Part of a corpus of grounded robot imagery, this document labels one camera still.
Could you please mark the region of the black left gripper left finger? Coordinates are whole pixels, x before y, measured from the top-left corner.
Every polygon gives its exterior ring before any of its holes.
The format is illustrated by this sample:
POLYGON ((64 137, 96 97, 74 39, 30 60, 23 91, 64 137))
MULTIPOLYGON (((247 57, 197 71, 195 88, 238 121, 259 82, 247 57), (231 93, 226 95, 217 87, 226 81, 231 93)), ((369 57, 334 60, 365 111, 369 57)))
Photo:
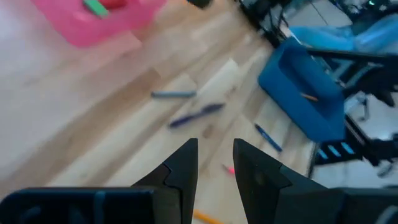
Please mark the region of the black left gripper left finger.
POLYGON ((134 224, 192 224, 198 139, 191 138, 133 187, 147 190, 134 224))

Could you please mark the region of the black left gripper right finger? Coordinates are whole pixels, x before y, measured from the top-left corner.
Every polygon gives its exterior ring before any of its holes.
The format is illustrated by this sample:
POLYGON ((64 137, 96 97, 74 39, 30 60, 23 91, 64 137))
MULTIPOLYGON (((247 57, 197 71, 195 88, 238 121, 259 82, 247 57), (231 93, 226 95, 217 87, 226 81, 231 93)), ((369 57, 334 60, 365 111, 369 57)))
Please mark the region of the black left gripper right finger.
POLYGON ((328 223, 320 184, 243 139, 234 140, 233 161, 249 224, 328 223))

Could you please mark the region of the purple pen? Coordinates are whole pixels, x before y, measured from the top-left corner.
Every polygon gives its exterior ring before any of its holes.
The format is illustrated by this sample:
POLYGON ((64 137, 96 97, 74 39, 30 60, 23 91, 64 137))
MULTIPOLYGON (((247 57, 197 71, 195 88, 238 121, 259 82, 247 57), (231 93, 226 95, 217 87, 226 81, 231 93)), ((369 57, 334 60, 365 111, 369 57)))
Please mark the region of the purple pen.
POLYGON ((181 117, 179 119, 176 119, 176 120, 172 121, 169 124, 169 127, 170 128, 177 128, 177 127, 179 127, 179 126, 181 126, 181 125, 183 125, 183 124, 185 124, 187 122, 193 121, 194 119, 197 119, 197 118, 200 118, 202 116, 206 116, 208 114, 217 112, 217 111, 223 109, 224 106, 225 106, 224 103, 217 103, 217 104, 207 105, 207 106, 203 107, 200 111, 188 114, 186 116, 183 116, 183 117, 181 117))

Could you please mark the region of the grey crayon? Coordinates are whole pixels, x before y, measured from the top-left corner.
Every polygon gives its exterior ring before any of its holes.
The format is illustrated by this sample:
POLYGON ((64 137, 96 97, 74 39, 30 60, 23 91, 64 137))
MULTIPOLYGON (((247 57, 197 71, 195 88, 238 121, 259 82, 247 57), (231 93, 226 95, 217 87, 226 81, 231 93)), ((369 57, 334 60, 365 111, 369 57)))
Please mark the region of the grey crayon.
POLYGON ((196 91, 153 91, 153 98, 192 98, 196 96, 196 91))

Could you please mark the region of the red eraser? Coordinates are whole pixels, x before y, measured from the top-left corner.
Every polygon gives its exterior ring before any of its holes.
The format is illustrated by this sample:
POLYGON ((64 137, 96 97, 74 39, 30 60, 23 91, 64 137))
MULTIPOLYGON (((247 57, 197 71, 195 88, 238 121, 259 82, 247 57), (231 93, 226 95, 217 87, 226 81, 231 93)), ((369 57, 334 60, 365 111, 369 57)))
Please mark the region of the red eraser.
POLYGON ((127 5, 127 0, 98 0, 106 9, 119 9, 127 5))

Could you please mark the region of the green eraser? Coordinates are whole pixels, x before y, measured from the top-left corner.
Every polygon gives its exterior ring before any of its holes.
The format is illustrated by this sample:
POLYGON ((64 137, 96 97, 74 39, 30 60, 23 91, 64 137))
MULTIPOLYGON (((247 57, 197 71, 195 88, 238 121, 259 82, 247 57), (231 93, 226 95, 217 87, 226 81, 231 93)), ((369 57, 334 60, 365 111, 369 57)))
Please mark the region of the green eraser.
POLYGON ((83 0, 85 7, 98 17, 106 17, 109 11, 98 0, 83 0))

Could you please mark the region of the blue pen white lettering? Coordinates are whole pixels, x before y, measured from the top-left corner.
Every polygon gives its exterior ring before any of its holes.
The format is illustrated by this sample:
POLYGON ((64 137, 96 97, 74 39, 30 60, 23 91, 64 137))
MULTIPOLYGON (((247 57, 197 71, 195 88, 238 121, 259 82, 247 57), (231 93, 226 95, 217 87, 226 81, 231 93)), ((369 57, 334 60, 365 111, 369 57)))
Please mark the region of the blue pen white lettering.
POLYGON ((258 124, 254 125, 258 133, 277 151, 282 152, 282 148, 262 129, 258 124))

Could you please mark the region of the dark blue plastic bin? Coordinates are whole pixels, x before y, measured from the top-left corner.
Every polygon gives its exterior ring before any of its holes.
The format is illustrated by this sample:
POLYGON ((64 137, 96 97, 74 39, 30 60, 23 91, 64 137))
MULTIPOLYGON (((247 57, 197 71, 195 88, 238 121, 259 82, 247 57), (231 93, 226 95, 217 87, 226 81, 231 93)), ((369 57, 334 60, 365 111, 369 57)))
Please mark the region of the dark blue plastic bin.
POLYGON ((345 138, 341 88, 295 38, 288 38, 273 51, 258 84, 312 141, 345 138), (318 101, 310 101, 301 93, 318 101))

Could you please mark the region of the pink translucent plastic bin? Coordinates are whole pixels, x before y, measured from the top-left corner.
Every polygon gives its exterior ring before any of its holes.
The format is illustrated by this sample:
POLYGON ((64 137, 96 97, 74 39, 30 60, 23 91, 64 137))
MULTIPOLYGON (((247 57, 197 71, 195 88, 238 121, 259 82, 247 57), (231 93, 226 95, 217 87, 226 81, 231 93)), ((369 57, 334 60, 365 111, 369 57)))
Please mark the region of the pink translucent plastic bin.
POLYGON ((30 0, 70 44, 89 47, 115 34, 152 22, 166 0, 127 0, 127 5, 100 18, 83 0, 30 0))

